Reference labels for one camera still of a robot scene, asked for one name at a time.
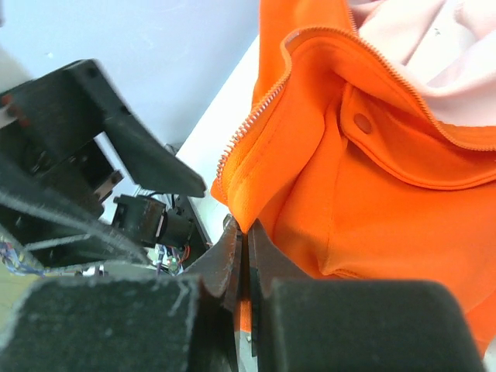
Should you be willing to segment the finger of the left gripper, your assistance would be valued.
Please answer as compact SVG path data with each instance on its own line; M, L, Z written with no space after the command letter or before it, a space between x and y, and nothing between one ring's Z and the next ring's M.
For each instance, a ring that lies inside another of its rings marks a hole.
M41 267L146 264L144 248L99 221L101 213L98 198L69 161L33 176L1 157L1 234Z
M108 117L103 126L136 184L162 194L205 196L203 178L162 146L134 117Z

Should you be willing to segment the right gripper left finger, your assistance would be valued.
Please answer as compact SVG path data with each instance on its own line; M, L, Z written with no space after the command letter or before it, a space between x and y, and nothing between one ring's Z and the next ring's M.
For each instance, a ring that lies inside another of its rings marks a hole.
M34 283L1 334L3 371L235 371L242 233L183 274Z

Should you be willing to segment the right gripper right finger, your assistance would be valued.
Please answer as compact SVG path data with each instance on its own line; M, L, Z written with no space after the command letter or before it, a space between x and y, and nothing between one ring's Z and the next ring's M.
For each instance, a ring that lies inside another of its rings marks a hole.
M247 235L261 371L482 371L460 306L431 281L309 277L256 222Z

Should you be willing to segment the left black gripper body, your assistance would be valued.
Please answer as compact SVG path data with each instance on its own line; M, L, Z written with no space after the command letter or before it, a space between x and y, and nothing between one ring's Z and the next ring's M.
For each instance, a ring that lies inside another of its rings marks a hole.
M111 110L97 100L98 89L112 87L98 61L84 59L3 91L1 157L33 176L69 161L98 198L103 222L104 204L123 176L98 145Z

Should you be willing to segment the orange jacket with pink lining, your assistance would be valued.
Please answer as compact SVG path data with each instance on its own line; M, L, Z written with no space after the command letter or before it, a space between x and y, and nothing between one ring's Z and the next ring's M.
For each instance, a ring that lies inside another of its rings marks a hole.
M317 278L423 279L495 338L495 3L262 1L212 196Z

